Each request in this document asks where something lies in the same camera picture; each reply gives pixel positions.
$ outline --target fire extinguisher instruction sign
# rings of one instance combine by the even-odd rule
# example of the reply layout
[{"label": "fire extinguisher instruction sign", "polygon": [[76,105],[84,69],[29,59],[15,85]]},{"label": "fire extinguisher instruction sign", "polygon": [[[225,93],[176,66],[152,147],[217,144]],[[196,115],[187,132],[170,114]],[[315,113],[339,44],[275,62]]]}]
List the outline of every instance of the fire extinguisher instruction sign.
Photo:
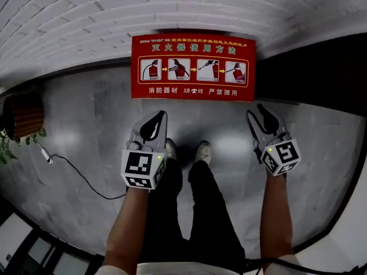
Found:
[{"label": "fire extinguisher instruction sign", "polygon": [[255,41],[207,34],[132,38],[132,98],[249,101]]}]

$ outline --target marker cube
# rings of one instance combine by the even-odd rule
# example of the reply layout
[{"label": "marker cube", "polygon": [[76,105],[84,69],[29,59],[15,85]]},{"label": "marker cube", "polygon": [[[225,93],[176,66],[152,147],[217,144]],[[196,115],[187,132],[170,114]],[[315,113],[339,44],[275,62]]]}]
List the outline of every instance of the marker cube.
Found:
[{"label": "marker cube", "polygon": [[155,189],[166,169],[166,154],[123,150],[121,176],[127,186]]},{"label": "marker cube", "polygon": [[261,155],[261,161],[273,176],[293,170],[301,161],[296,140],[286,140],[266,147]]}]

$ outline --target black pants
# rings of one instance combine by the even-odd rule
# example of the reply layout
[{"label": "black pants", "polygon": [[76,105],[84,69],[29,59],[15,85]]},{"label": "black pants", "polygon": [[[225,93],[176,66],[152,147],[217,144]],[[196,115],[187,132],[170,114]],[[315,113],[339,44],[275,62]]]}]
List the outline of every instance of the black pants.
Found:
[{"label": "black pants", "polygon": [[169,159],[157,189],[149,194],[140,262],[199,262],[242,274],[245,251],[233,229],[222,193],[204,161],[193,165],[189,182],[195,202],[190,240],[182,238],[177,219],[182,171],[176,160]]}]

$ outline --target white sneaker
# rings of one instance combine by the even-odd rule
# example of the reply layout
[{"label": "white sneaker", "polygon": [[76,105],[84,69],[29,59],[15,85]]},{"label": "white sneaker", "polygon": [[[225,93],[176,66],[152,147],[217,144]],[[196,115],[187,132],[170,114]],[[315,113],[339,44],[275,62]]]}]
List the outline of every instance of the white sneaker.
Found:
[{"label": "white sneaker", "polygon": [[210,152],[210,143],[203,141],[197,148],[195,162],[204,161],[209,165],[211,160],[212,154]]},{"label": "white sneaker", "polygon": [[176,146],[171,139],[166,140],[167,157],[177,161]]}]

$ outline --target potted plant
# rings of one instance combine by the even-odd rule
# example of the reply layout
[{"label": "potted plant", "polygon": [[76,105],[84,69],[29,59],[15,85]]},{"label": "potted plant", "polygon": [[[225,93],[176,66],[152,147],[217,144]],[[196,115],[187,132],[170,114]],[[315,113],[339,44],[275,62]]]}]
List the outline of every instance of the potted plant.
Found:
[{"label": "potted plant", "polygon": [[[42,128],[40,130],[40,132],[38,132],[38,135],[42,136],[42,137],[46,136],[47,135],[46,130],[44,128]],[[27,145],[29,145],[31,139],[35,143],[38,143],[36,134],[27,136],[26,139],[25,139],[25,143]],[[9,141],[10,141],[10,138],[7,136],[6,131],[5,130],[0,131],[0,162],[3,163],[3,164],[7,164],[7,160],[6,160],[7,158],[6,157],[8,157],[9,159],[18,159],[11,152],[11,150],[9,148]],[[14,141],[20,147],[21,139],[15,139]]]},{"label": "potted plant", "polygon": [[5,156],[10,159],[17,158],[9,149],[10,140],[20,146],[22,137],[26,136],[26,144],[29,144],[31,139],[37,142],[36,133],[46,136],[43,128],[44,119],[44,107],[40,95],[28,93],[7,97],[0,116],[0,162],[7,163]]}]

